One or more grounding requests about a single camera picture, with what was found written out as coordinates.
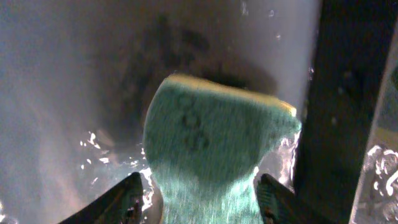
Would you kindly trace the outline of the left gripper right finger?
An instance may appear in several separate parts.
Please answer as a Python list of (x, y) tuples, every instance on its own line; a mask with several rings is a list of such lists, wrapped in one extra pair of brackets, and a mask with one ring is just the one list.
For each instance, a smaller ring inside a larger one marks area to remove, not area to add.
[(257, 182), (257, 202), (264, 224), (329, 224), (269, 174)]

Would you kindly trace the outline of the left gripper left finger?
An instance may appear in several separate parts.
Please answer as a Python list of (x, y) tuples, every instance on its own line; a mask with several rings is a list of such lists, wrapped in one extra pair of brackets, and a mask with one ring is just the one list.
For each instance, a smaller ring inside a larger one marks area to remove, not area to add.
[(140, 224), (142, 206), (141, 175), (133, 172), (60, 224)]

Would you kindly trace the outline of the green and yellow sponge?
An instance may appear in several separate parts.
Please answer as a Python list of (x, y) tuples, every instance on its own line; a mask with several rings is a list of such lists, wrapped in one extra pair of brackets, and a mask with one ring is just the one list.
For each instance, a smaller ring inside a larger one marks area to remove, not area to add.
[(175, 74), (146, 113), (143, 145), (163, 223), (261, 223), (255, 170), (298, 133), (296, 110), (272, 96)]

